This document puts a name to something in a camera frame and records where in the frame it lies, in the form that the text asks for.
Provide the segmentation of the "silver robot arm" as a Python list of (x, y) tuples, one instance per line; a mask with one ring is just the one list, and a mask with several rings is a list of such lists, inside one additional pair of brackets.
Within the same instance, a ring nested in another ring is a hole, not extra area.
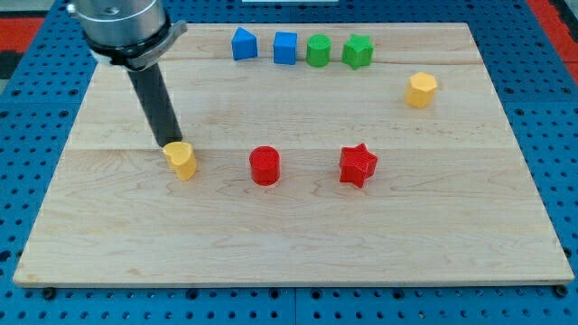
[(188, 31), (186, 22), (171, 21), (161, 0), (72, 0), (66, 10), (95, 59), (134, 72), (156, 64)]

